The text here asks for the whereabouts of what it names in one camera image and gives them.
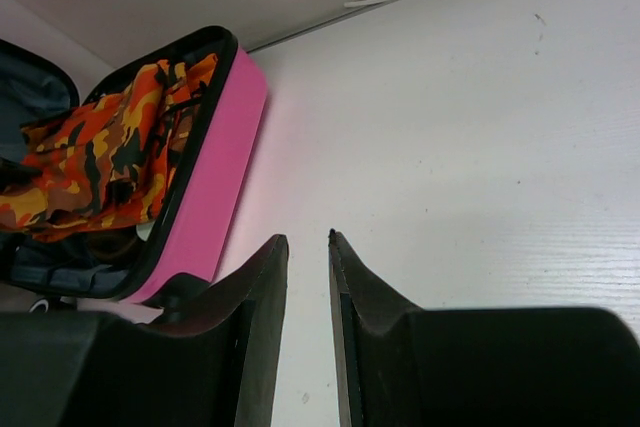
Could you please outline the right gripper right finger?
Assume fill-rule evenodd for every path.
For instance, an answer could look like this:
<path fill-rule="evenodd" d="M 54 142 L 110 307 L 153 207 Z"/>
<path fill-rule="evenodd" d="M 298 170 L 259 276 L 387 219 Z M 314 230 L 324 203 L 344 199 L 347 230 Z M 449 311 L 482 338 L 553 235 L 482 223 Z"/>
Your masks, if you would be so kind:
<path fill-rule="evenodd" d="M 639 344 L 594 307 L 426 310 L 329 234 L 344 426 L 635 426 Z"/>

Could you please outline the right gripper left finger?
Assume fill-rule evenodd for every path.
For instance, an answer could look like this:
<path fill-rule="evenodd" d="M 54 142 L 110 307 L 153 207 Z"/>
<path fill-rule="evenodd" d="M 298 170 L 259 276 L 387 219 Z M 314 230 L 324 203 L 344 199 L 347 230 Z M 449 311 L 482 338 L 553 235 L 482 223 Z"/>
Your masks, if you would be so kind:
<path fill-rule="evenodd" d="M 3 313 L 5 426 L 267 426 L 289 245 L 149 324 L 108 312 Z"/>

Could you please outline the pink hard-shell suitcase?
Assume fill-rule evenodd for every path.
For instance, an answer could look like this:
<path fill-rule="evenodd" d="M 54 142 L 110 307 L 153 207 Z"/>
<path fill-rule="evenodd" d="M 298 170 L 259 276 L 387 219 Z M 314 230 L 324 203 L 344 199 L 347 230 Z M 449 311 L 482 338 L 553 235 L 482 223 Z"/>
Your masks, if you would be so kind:
<path fill-rule="evenodd" d="M 22 124 L 67 112 L 122 91 L 146 64 L 167 59 L 218 64 L 176 175 L 147 242 L 124 262 L 103 263 L 86 235 L 42 242 L 1 229 L 1 282 L 39 295 L 40 308 L 67 299 L 124 301 L 166 308 L 213 281 L 250 166 L 267 103 L 260 68 L 225 28 L 208 26 L 117 69 L 81 97 L 56 64 L 10 42 L 1 45 L 1 177 L 24 181 Z"/>

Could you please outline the orange camouflage garment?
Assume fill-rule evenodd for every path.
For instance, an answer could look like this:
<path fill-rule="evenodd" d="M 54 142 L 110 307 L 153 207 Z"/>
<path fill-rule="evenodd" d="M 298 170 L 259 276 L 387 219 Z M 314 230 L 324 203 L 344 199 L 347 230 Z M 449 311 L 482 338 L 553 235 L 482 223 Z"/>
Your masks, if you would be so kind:
<path fill-rule="evenodd" d="M 21 125 L 24 181 L 1 177 L 1 229 L 42 242 L 155 220 L 218 64 L 142 66 L 120 92 Z"/>

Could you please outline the round pale green jar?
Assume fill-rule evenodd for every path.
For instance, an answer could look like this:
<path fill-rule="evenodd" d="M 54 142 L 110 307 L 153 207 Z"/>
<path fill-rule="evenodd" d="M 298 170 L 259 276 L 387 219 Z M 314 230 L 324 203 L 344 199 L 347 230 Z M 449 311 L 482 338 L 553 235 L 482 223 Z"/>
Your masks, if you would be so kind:
<path fill-rule="evenodd" d="M 147 242 L 154 227 L 154 222 L 138 224 L 136 226 L 137 236 L 144 242 Z"/>

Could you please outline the brown over-ear headphones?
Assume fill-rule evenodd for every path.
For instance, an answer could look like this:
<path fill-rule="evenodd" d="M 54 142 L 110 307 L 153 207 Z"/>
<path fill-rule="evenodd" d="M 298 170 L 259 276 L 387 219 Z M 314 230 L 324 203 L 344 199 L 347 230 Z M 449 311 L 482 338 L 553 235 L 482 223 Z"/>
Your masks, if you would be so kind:
<path fill-rule="evenodd" d="M 131 258 L 139 247 L 135 230 L 116 229 L 86 235 L 89 251 L 100 262 L 114 264 Z"/>

